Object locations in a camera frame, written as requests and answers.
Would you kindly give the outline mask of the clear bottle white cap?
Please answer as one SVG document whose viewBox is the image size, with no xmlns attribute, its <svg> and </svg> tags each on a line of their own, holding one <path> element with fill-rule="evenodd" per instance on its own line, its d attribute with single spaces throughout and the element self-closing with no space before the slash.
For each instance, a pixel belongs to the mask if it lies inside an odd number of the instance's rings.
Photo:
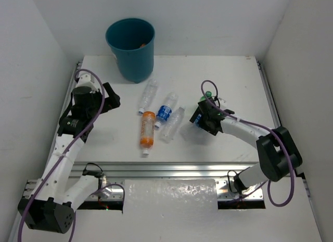
<svg viewBox="0 0 333 242">
<path fill-rule="evenodd" d="M 171 142 L 183 121 L 185 109 L 185 106 L 180 106 L 173 114 L 171 114 L 170 119 L 165 124 L 159 136 L 161 141 L 167 144 Z"/>
</svg>

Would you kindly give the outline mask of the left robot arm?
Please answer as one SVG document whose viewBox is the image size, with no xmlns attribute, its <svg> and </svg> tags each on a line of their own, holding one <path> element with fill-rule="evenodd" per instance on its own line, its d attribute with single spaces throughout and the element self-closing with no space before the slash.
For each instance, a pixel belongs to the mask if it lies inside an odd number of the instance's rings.
<svg viewBox="0 0 333 242">
<path fill-rule="evenodd" d="M 18 204 L 25 225 L 32 230 L 65 234 L 74 214 L 86 198 L 101 189 L 102 170 L 84 169 L 80 179 L 69 189 L 68 178 L 79 151 L 100 114 L 120 107 L 118 96 L 109 83 L 102 89 L 94 84 L 75 87 L 70 102 L 59 119 L 54 151 L 30 198 Z"/>
</svg>

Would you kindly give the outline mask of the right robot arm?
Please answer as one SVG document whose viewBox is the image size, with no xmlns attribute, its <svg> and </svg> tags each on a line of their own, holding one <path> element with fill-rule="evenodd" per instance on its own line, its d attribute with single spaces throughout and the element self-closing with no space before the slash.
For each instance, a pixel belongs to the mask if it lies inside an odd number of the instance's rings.
<svg viewBox="0 0 333 242">
<path fill-rule="evenodd" d="M 211 97 L 198 103 L 190 122 L 214 136 L 218 132 L 232 135 L 257 150 L 259 162 L 234 176 L 230 186 L 230 191 L 234 193 L 241 194 L 249 187 L 268 180 L 279 181 L 290 173 L 287 159 L 290 159 L 293 170 L 303 162 L 285 127 L 266 130 L 246 124 L 232 110 L 217 110 L 217 105 Z"/>
</svg>

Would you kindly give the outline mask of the teal plastic bin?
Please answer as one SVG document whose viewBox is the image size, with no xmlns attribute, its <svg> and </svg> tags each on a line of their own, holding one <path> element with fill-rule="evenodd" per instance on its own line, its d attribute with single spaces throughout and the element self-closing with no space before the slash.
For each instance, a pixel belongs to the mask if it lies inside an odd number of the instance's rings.
<svg viewBox="0 0 333 242">
<path fill-rule="evenodd" d="M 155 29 L 149 22 L 138 18 L 119 20 L 108 27 L 105 39 L 125 79 L 140 83 L 152 74 Z"/>
</svg>

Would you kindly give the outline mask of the green plastic bottle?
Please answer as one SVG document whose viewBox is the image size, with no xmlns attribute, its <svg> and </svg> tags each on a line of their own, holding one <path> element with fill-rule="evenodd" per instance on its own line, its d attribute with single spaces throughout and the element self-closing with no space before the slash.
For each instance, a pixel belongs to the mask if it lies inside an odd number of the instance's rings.
<svg viewBox="0 0 333 242">
<path fill-rule="evenodd" d="M 201 96 L 199 101 L 205 101 L 206 98 L 210 98 L 212 96 L 212 92 L 211 91 L 206 91 L 205 94 L 203 96 Z"/>
</svg>

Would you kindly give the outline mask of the clear bottle blue label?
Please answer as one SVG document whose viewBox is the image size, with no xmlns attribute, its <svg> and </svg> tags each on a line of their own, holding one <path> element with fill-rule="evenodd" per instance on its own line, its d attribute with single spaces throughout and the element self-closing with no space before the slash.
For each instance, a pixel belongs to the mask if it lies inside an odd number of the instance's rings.
<svg viewBox="0 0 333 242">
<path fill-rule="evenodd" d="M 177 102 L 178 95 L 175 92 L 170 92 L 167 94 L 156 114 L 156 120 L 154 124 L 156 130 L 160 129 L 161 126 L 168 121 Z"/>
</svg>

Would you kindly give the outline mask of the clear bottle blue cap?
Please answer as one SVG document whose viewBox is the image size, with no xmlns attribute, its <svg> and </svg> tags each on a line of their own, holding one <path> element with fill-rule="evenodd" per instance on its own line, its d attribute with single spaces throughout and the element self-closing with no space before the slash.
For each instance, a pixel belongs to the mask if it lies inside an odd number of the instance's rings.
<svg viewBox="0 0 333 242">
<path fill-rule="evenodd" d="M 151 105 L 158 90 L 158 81 L 150 79 L 143 90 L 142 96 L 138 104 L 138 113 L 142 115 Z"/>
</svg>

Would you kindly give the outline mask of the aluminium front rail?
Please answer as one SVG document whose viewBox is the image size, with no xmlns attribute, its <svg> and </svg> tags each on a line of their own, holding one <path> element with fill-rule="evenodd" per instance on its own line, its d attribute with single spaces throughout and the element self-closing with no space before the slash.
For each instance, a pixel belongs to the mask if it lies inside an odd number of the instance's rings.
<svg viewBox="0 0 333 242">
<path fill-rule="evenodd" d="M 240 172 L 256 162 L 97 162 L 109 178 L 200 179 L 222 178 L 228 171 Z"/>
</svg>

